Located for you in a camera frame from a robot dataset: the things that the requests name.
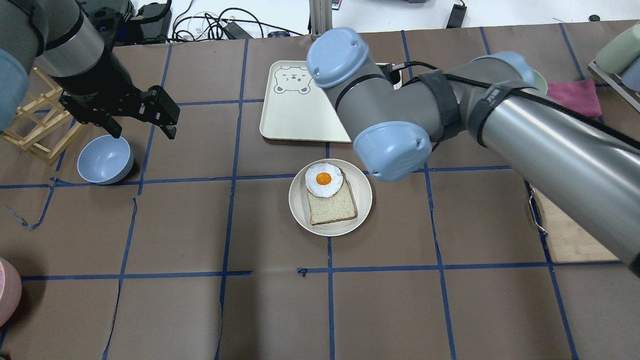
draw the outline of gray robot arm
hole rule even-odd
[[[0,86],[6,92],[0,130],[24,98],[35,63],[64,89],[60,102],[78,122],[119,137],[122,128],[113,117],[129,116],[175,137],[180,108],[159,85],[147,91],[134,86],[74,0],[0,0],[0,31]]]
[[[483,57],[394,90],[367,44],[337,28],[314,42],[307,66],[374,177],[407,176],[426,162],[431,142],[468,129],[640,276],[637,143],[552,108],[551,101],[536,102],[541,94],[521,56]]]

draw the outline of pink cup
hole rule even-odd
[[[0,258],[0,326],[9,320],[22,295],[22,281],[18,271]]]

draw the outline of bear drawing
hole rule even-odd
[[[276,78],[274,91],[277,94],[282,94],[285,91],[297,91],[305,95],[310,91],[311,75],[304,68],[280,67],[274,73],[274,77]]]

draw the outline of pink cloth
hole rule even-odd
[[[547,95],[567,108],[589,117],[602,115],[593,80],[548,83]]]

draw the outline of bread slice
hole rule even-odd
[[[311,225],[330,224],[356,218],[356,206],[347,179],[342,176],[342,186],[332,197],[316,197],[307,190]]]

